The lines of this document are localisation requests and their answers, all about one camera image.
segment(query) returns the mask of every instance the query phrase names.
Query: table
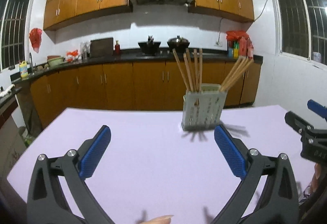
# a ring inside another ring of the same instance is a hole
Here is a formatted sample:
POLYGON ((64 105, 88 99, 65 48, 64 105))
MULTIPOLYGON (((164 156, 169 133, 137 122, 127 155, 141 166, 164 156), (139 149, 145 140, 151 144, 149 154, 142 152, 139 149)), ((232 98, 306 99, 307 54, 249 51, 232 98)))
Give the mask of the table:
MULTIPOLYGON (((273 157, 286 153, 304 189, 314 165, 300 157, 300 136, 285 124, 286 112, 278 105, 223 110, 221 120, 248 148, 273 157)), ((27 201, 39 154, 58 157, 78 149, 105 124, 112 140, 86 184, 116 224, 134 224, 161 215, 174 215, 172 224, 210 223, 240 179, 232 174, 213 131, 186 133, 181 120, 182 112, 66 109, 25 151, 7 179, 27 201)), ((262 177, 246 215, 253 211, 264 181, 262 177)), ((64 178, 60 182, 72 212, 82 216, 64 178)))

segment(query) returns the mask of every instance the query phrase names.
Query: silver screw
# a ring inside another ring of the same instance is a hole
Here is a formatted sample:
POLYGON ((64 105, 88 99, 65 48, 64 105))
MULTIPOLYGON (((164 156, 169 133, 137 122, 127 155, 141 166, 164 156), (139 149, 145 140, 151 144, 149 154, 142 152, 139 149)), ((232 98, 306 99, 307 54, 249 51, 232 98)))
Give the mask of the silver screw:
POLYGON ((287 155, 284 154, 284 153, 282 153, 282 154, 281 154, 281 158, 282 158, 282 160, 287 160, 287 155))
POLYGON ((67 152, 67 155, 69 156, 69 157, 73 157, 73 156, 75 156, 76 155, 76 151, 75 150, 69 150, 68 152, 67 152))
POLYGON ((38 156, 38 160, 44 160, 45 159, 45 154, 41 154, 38 156))
POLYGON ((253 156, 257 156, 257 155, 259 155, 259 152, 258 152, 258 150, 253 148, 253 149, 250 149, 250 154, 253 155, 253 156))

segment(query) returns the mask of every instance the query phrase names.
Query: black countertop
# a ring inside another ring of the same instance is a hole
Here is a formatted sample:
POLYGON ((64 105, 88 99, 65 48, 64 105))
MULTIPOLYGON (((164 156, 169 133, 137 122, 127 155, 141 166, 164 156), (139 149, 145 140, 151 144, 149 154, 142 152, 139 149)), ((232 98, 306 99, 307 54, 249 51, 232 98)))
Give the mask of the black countertop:
MULTIPOLYGON (((183 55, 178 55, 180 61, 184 61, 183 55)), ((43 75, 49 74, 50 72, 59 71, 62 69, 86 66, 86 65, 95 65, 95 64, 105 64, 105 63, 120 63, 120 62, 137 62, 137 61, 161 61, 161 60, 175 60, 173 54, 168 54, 167 52, 163 52, 163 54, 157 54, 156 56, 144 56, 140 52, 136 53, 126 53, 121 55, 100 57, 100 58, 87 58, 84 60, 79 60, 76 62, 63 63, 55 67, 51 67, 48 69, 44 69, 39 72, 35 72, 34 74, 29 74, 25 78, 20 78, 19 73, 11 76, 12 83, 18 84, 25 81, 31 81, 42 77, 43 75)), ((228 57, 225 53, 203 53, 203 61, 226 61, 226 62, 235 62, 237 59, 228 57)), ((262 64, 263 57, 259 55, 254 55, 254 62, 262 64)))

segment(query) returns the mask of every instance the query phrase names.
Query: window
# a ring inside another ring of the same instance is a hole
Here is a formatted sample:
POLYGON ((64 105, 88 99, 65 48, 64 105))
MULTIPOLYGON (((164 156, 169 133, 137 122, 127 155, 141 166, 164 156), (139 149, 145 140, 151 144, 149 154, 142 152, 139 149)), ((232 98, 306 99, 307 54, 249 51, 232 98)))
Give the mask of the window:
POLYGON ((327 0, 276 0, 280 52, 327 65, 327 0))
POLYGON ((1 69, 25 60, 25 26, 30 0, 0 0, 1 69))

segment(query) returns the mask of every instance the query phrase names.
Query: person's hand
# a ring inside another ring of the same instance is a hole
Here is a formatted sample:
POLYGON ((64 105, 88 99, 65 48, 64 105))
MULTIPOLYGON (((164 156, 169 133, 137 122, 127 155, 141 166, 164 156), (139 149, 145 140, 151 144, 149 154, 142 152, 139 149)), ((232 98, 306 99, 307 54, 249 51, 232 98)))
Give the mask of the person's hand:
POLYGON ((141 224, 170 224, 173 215, 156 217, 152 220, 142 222, 141 224))

